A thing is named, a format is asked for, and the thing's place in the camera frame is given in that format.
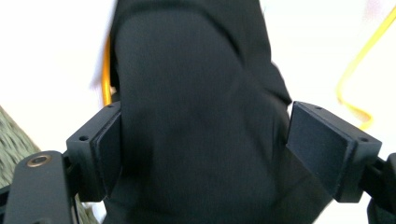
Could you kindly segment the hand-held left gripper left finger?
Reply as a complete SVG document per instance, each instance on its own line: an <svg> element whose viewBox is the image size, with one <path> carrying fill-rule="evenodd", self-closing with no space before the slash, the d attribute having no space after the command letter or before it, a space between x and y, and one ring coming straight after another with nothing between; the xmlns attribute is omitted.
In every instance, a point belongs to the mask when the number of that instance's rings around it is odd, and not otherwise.
<svg viewBox="0 0 396 224"><path fill-rule="evenodd" d="M103 107L66 140L66 146L69 160L80 169L80 200L101 202L121 172L120 102Z"/></svg>

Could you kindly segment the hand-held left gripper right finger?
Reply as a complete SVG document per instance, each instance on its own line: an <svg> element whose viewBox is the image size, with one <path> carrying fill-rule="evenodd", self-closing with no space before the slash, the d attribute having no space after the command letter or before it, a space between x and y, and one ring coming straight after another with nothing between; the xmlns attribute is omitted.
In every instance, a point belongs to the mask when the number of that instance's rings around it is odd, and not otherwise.
<svg viewBox="0 0 396 224"><path fill-rule="evenodd" d="M293 103L287 149L339 203L361 199L363 171L375 162L381 146L323 107Z"/></svg>

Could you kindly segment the woven straw basket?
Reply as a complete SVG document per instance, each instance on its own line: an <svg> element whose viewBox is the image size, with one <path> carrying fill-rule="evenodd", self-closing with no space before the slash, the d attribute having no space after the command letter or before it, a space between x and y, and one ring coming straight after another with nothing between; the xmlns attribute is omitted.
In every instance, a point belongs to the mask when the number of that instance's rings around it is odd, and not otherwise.
<svg viewBox="0 0 396 224"><path fill-rule="evenodd" d="M61 154L40 151L2 107L0 224L99 224L70 194Z"/></svg>

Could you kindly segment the black cloth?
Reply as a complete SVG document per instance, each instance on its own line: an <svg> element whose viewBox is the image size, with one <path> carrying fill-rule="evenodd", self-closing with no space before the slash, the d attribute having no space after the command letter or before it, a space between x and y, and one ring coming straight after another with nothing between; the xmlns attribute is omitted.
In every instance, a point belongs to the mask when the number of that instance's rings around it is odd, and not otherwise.
<svg viewBox="0 0 396 224"><path fill-rule="evenodd" d="M122 172L104 224L313 224L259 0L118 0Z"/></svg>

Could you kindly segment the yellow clothes hanger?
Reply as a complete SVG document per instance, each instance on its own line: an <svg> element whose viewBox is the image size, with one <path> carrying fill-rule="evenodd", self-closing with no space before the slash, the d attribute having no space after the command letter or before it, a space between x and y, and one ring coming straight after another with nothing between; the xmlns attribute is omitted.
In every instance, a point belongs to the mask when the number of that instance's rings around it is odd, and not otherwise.
<svg viewBox="0 0 396 224"><path fill-rule="evenodd" d="M355 118L360 121L359 128L362 130L369 129L373 122L374 117L369 112L363 110L362 108L353 105L350 101L345 98L346 84L352 78L354 72L358 69L361 62L370 52L370 50L375 46L375 44L380 40L380 38L386 33L389 27L396 20L396 5L389 12L387 17L378 25L374 33L367 40L364 46L360 49L354 59L348 64L343 75L341 75L339 81L337 82L335 88L335 94L337 101L340 105L344 106ZM101 77L101 89L103 105L109 105L112 102L112 90L110 83L110 38L106 39L104 53L103 53L103 64L102 64L102 77Z"/></svg>

